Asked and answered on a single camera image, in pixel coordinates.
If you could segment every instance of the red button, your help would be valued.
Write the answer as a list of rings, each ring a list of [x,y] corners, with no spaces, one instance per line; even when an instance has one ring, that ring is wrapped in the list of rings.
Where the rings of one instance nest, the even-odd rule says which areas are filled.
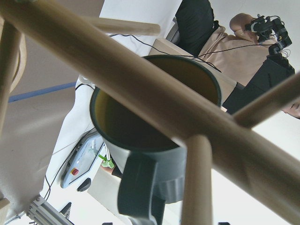
[[[77,170],[76,168],[74,168],[74,169],[71,171],[71,174],[73,174],[74,176],[76,176],[78,173],[79,173],[79,170]]]

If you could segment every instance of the black pants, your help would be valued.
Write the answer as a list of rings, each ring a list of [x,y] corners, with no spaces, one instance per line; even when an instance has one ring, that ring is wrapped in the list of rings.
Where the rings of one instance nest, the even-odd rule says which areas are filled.
[[[176,13],[180,42],[178,46],[198,56],[206,41],[218,28],[208,0],[183,0]]]

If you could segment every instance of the blue tape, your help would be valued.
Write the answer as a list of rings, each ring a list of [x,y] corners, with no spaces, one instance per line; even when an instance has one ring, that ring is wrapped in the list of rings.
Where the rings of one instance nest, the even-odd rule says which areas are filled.
[[[47,93],[50,93],[50,92],[55,92],[55,91],[58,91],[58,90],[72,88],[72,87],[75,87],[75,85],[76,85],[76,82],[65,83],[65,84],[57,85],[57,86],[50,87],[50,88],[34,90],[34,91],[27,92],[27,93],[20,94],[20,95],[14,95],[14,96],[9,97],[8,102],[11,103],[11,102],[23,100],[23,99],[26,99],[26,98],[31,98],[31,97],[35,97],[35,96],[38,96],[38,95],[44,95],[44,94],[47,94]]]

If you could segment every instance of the wooden dowel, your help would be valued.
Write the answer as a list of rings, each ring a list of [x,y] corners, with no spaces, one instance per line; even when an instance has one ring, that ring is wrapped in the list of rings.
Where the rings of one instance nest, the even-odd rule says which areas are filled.
[[[217,171],[300,221],[298,160],[56,2],[1,0],[0,14],[177,144],[206,135]]]
[[[207,137],[187,139],[187,166],[181,224],[212,225],[211,145]]]
[[[0,136],[8,106],[10,86],[15,75],[20,41],[21,33],[13,25],[4,21],[0,41]]]
[[[90,16],[83,16],[82,18],[105,33],[148,36],[156,36],[160,33],[160,26],[154,23],[96,18]]]
[[[300,73],[292,75],[280,85],[238,110],[234,119],[238,124],[252,128],[274,115],[300,97]]]

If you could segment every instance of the beige shirt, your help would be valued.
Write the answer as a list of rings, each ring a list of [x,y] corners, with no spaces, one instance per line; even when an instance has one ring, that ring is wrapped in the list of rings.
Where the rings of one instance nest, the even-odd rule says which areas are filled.
[[[220,26],[206,42],[200,55],[210,52],[227,50],[230,48],[254,45],[254,42],[242,30],[234,35],[225,33],[225,28]],[[275,40],[265,41],[263,44],[273,44]],[[214,64],[223,74],[246,86],[257,70],[269,55],[269,46],[249,46],[229,50],[226,52],[204,55],[201,59]]]

